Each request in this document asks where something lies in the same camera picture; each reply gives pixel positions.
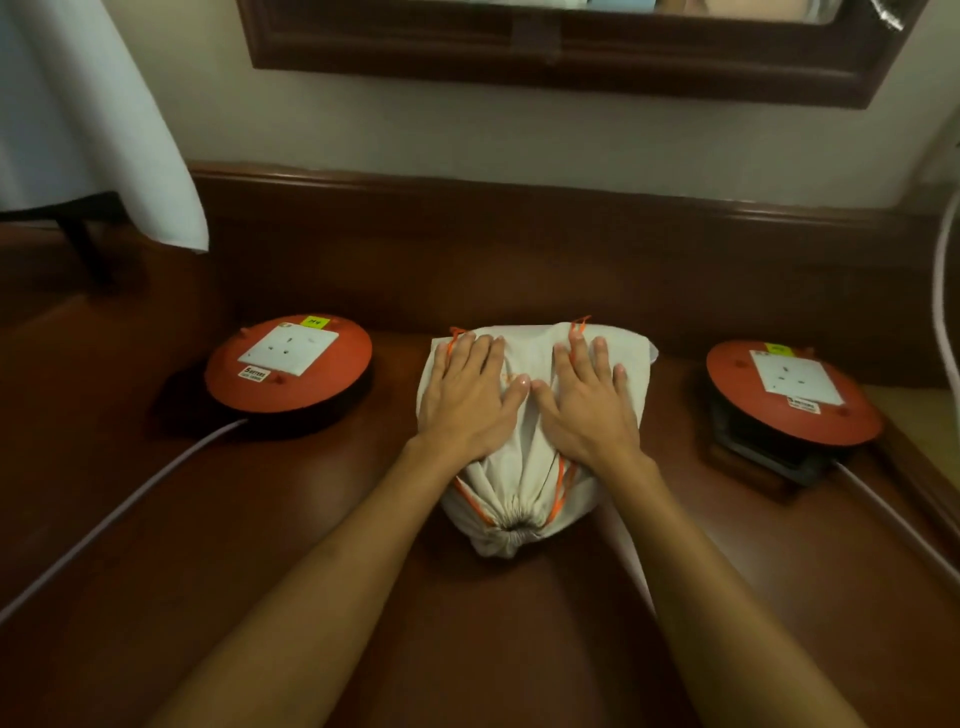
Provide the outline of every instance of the wooden panel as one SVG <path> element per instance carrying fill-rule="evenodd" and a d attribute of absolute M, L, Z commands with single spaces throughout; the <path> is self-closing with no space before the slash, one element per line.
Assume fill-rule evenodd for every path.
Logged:
<path fill-rule="evenodd" d="M 916 445 L 889 420 L 876 442 L 883 460 L 897 474 L 900 487 L 935 523 L 960 554 L 960 491 L 927 459 Z"/>
<path fill-rule="evenodd" d="M 901 3 L 902 33 L 871 0 L 846 0 L 828 25 L 410 0 L 238 4 L 257 68 L 866 108 L 926 0 Z"/>
<path fill-rule="evenodd" d="M 943 380 L 935 221 L 216 165 L 193 166 L 241 315 L 329 310 L 369 328 L 592 314 L 701 358 L 732 338 L 812 346 L 862 381 Z"/>

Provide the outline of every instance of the power socket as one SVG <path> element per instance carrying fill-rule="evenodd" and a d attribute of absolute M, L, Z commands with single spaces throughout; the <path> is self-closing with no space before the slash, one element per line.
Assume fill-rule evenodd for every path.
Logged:
<path fill-rule="evenodd" d="M 340 334 L 298 324 L 280 324 L 250 347 L 238 361 L 300 376 Z"/>

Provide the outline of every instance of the right hand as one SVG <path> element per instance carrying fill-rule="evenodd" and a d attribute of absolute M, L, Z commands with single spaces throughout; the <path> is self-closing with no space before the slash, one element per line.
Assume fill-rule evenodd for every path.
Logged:
<path fill-rule="evenodd" d="M 602 336 L 593 340 L 595 365 L 590 362 L 581 332 L 574 330 L 570 343 L 572 357 L 563 344 L 553 348 L 559 397 L 555 398 L 550 385 L 540 379 L 533 382 L 533 394 L 540 408 L 543 433 L 550 443 L 564 457 L 596 473 L 616 453 L 639 453 L 640 433 L 627 370 L 617 364 L 611 371 L 607 340 Z"/>

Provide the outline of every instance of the black stand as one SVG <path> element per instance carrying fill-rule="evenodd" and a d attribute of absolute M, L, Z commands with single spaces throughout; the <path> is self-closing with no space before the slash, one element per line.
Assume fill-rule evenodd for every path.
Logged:
<path fill-rule="evenodd" d="M 63 231 L 70 246 L 77 252 L 93 282 L 102 288 L 113 284 L 107 260 L 97 250 L 86 221 L 104 223 L 125 223 L 130 218 L 120 202 L 116 192 L 104 192 L 99 195 L 83 197 L 62 205 L 34 207 L 15 212 L 0 212 L 0 223 L 32 222 L 35 220 L 53 220 Z"/>

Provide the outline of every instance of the yellow label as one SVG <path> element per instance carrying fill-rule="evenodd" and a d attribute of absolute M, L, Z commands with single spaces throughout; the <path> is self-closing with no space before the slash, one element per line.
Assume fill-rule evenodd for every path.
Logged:
<path fill-rule="evenodd" d="M 302 327 L 311 327 L 311 328 L 323 328 L 330 323 L 329 319 L 321 318 L 320 316 L 307 316 L 303 321 L 300 322 Z"/>
<path fill-rule="evenodd" d="M 770 353 L 777 354 L 779 356 L 793 356 L 793 350 L 790 347 L 785 347 L 783 344 L 765 344 L 767 351 Z"/>

